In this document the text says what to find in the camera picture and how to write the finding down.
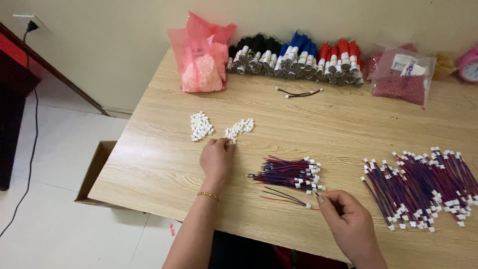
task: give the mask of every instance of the cardboard box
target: cardboard box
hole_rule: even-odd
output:
[[[128,209],[125,207],[117,206],[107,202],[102,202],[94,199],[88,198],[88,194],[95,184],[96,179],[98,178],[99,173],[103,169],[106,161],[108,160],[109,155],[113,151],[113,148],[116,145],[116,141],[100,141],[98,147],[96,148],[95,155],[91,159],[90,165],[88,167],[83,183],[81,184],[78,195],[75,199],[75,202],[97,205],[103,207],[117,208],[117,209]]]

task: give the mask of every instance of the electrical outlet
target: electrical outlet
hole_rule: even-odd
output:
[[[21,13],[21,14],[14,14],[13,16],[20,23],[22,23],[25,29],[27,29],[28,22],[32,21],[38,26],[38,30],[49,31],[49,29],[45,26],[45,24],[43,24],[43,22],[40,21],[40,19],[38,19],[38,17],[33,14]]]

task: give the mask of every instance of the wooden door frame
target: wooden door frame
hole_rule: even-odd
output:
[[[96,109],[98,109],[103,115],[109,116],[110,115],[98,104],[95,100],[89,97],[84,91],[82,91],[77,85],[67,79],[60,71],[56,70],[55,67],[50,65],[45,59],[43,59],[38,53],[32,50],[27,44],[24,44],[23,41],[17,37],[12,31],[10,31],[5,25],[0,22],[0,33],[4,35],[8,40],[14,43],[17,47],[23,50],[31,59],[41,65],[43,68],[48,70],[48,72],[52,73],[57,79],[71,88],[74,92],[76,92],[79,96],[85,99],[88,103],[93,105]]]

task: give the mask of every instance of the gold bracelet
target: gold bracelet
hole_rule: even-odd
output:
[[[198,192],[197,192],[197,195],[198,195],[198,196],[199,196],[199,195],[207,195],[207,196],[212,197],[212,198],[214,198],[214,199],[216,199],[216,200],[219,201],[219,196],[217,196],[217,195],[215,195],[215,194],[212,194],[212,193],[210,193],[210,192],[198,191]]]

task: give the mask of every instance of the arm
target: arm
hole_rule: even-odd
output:
[[[231,168],[235,145],[229,139],[211,139],[199,163],[206,174],[200,191],[221,195]],[[206,269],[211,255],[214,224],[219,201],[198,195],[169,250],[163,269]]]
[[[346,191],[328,191],[317,201],[335,242],[357,269],[387,268],[372,216],[355,197]]]

